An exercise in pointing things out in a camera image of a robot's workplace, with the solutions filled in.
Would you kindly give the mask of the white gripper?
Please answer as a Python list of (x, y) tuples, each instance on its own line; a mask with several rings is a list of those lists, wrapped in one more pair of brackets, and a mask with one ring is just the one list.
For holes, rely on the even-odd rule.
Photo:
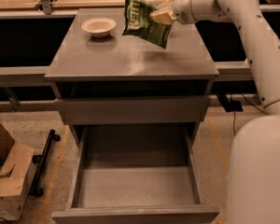
[(181, 24), (195, 23), (192, 0), (166, 0), (155, 11), (150, 13), (150, 18), (160, 24), (172, 25), (175, 21)]

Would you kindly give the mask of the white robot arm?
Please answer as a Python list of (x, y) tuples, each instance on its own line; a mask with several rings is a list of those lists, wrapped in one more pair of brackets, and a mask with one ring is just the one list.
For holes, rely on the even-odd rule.
[(243, 126), (231, 144), (227, 224), (280, 224), (280, 39), (259, 0), (168, 0), (151, 19), (227, 19), (237, 28), (265, 115)]

